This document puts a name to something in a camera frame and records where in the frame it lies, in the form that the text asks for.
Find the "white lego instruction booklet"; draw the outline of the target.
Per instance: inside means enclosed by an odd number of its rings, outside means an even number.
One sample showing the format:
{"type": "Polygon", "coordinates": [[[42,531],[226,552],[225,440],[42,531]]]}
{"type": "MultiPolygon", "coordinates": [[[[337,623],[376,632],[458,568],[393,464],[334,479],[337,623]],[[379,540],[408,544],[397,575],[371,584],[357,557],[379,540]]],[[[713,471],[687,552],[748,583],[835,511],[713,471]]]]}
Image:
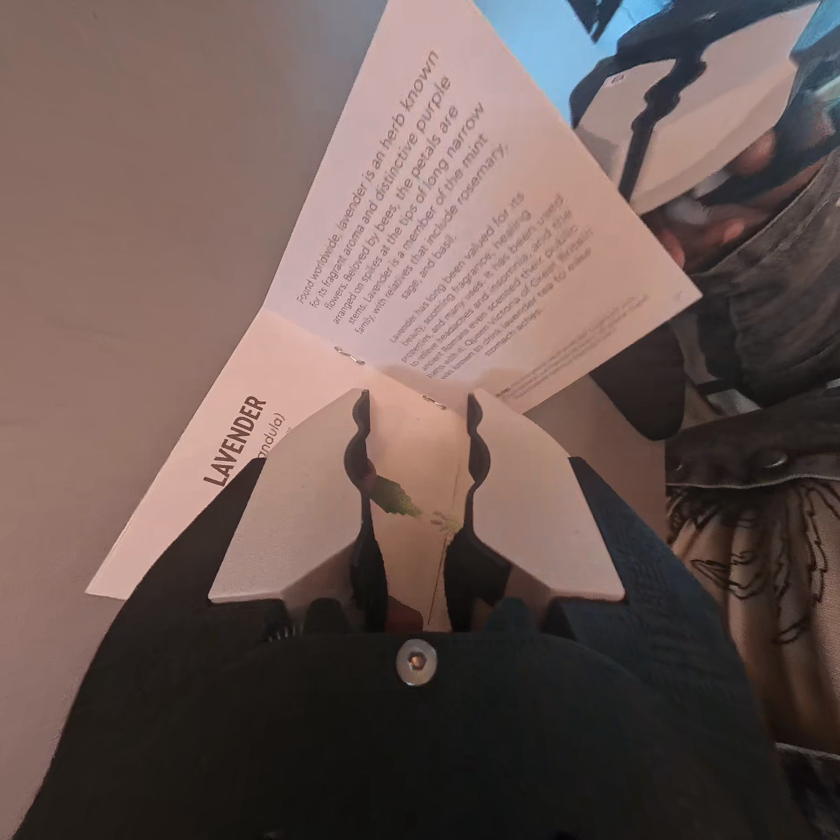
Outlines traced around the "white lego instruction booklet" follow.
{"type": "Polygon", "coordinates": [[[525,416],[699,299],[474,2],[388,2],[265,302],[86,593],[151,584],[355,388],[388,590],[448,629],[469,394],[525,416]]]}

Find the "floral print shirt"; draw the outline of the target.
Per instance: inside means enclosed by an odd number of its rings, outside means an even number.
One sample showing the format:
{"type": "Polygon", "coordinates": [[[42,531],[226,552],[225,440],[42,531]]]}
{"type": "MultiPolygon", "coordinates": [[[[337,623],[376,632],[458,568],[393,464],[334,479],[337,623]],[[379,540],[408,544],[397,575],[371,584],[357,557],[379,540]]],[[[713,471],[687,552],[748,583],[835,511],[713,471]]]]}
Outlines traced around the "floral print shirt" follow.
{"type": "Polygon", "coordinates": [[[839,485],[668,488],[668,543],[717,603],[775,738],[838,753],[839,485]]]}

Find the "person's right hand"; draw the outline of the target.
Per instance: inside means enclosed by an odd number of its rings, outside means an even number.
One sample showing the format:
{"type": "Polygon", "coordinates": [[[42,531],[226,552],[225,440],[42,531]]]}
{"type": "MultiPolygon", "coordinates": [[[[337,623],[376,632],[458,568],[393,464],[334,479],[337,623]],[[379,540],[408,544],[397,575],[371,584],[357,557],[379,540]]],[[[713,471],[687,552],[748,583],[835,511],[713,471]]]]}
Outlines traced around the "person's right hand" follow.
{"type": "MultiPolygon", "coordinates": [[[[805,142],[811,148],[834,134],[830,121],[818,115],[805,142]]],[[[735,175],[756,175],[773,160],[775,134],[769,130],[750,147],[734,158],[729,170],[735,175]]],[[[791,203],[823,168],[827,156],[797,173],[788,182],[762,193],[744,205],[730,204],[713,207],[702,225],[686,224],[670,219],[659,208],[643,221],[675,263],[688,275],[705,270],[750,238],[791,203]]]]}

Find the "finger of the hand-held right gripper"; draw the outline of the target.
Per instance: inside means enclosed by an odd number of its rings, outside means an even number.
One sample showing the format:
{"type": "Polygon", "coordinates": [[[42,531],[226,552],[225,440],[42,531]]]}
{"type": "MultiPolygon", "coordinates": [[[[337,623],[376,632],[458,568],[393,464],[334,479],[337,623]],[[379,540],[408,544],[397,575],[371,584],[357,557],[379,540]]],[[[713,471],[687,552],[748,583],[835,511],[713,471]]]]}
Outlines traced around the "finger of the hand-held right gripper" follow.
{"type": "Polygon", "coordinates": [[[623,195],[645,215],[719,172],[781,117],[807,23],[692,23],[636,50],[623,195]]]}
{"type": "Polygon", "coordinates": [[[685,96],[699,57],[660,59],[605,77],[574,131],[627,201],[671,201],[690,180],[685,96]]]}

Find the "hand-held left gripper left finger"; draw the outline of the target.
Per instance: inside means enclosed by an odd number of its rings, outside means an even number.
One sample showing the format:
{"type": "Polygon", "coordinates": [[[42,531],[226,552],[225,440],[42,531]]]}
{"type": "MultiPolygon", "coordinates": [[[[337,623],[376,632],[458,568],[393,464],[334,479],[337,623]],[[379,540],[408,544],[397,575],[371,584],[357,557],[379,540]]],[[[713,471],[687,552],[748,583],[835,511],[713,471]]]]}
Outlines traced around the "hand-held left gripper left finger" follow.
{"type": "Polygon", "coordinates": [[[370,392],[353,388],[275,445],[208,593],[212,603],[280,601],[299,623],[325,598],[364,630],[385,629],[389,593],[364,488],[370,431],[370,392]]]}

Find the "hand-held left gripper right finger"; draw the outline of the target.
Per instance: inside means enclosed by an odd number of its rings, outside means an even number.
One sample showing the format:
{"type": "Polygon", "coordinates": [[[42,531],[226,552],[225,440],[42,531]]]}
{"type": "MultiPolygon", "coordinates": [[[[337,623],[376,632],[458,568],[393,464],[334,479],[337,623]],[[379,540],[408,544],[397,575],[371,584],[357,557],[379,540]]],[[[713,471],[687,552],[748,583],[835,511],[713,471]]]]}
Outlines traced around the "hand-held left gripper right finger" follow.
{"type": "Polygon", "coordinates": [[[483,390],[467,398],[466,430],[471,485],[444,560],[451,630],[477,630],[506,598],[521,600],[543,626],[559,602],[624,601],[565,449],[483,390]]]}

